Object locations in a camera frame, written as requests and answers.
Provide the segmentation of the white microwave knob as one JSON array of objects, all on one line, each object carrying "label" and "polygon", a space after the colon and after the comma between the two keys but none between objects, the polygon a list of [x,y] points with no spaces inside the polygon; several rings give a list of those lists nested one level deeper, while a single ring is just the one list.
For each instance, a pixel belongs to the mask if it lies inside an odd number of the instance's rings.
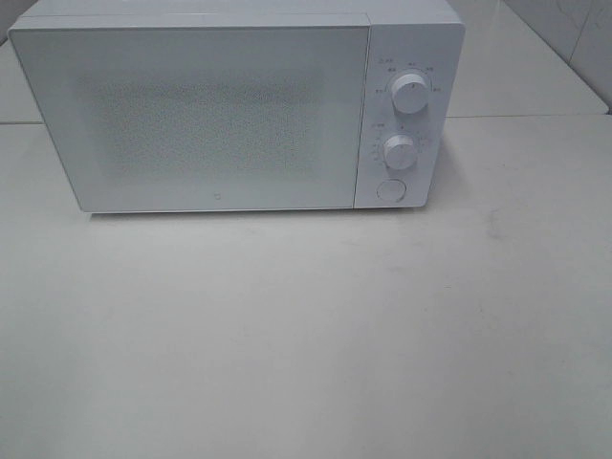
[{"label": "white microwave knob", "polygon": [[413,115],[428,105],[431,83],[425,73],[408,69],[395,75],[388,89],[394,109],[403,115]]},{"label": "white microwave knob", "polygon": [[392,170],[409,169],[417,163],[418,156],[417,142],[409,135],[394,135],[382,145],[383,162]]}]

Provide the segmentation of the round white door-release button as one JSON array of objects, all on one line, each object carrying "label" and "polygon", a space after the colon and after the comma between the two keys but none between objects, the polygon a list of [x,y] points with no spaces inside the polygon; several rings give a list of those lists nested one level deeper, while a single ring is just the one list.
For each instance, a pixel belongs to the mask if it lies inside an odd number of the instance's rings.
[{"label": "round white door-release button", "polygon": [[390,203],[400,203],[406,194],[406,184],[398,179],[383,181],[377,187],[377,196],[380,200]]}]

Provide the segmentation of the white microwave oven body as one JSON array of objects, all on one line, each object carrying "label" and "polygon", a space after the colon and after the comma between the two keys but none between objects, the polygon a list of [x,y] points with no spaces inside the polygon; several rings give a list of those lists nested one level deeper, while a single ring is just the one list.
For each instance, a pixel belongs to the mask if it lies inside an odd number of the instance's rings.
[{"label": "white microwave oven body", "polygon": [[[430,190],[465,36],[464,24],[445,1],[39,1],[17,18],[8,37],[13,46],[12,33],[22,30],[348,27],[368,30],[355,193],[348,208],[422,207]],[[431,83],[428,105],[413,115],[394,109],[388,89],[391,79],[408,69],[425,73]],[[417,142],[417,163],[409,169],[392,170],[383,162],[383,143],[394,135],[409,135]],[[406,184],[400,203],[377,196],[377,187],[389,179]]]}]

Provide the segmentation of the white microwave door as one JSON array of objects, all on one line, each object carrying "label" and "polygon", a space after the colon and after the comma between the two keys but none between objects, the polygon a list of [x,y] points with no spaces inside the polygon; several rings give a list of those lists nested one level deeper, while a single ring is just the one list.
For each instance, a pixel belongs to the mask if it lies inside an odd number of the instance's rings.
[{"label": "white microwave door", "polygon": [[84,211],[353,204],[365,27],[11,40]]}]

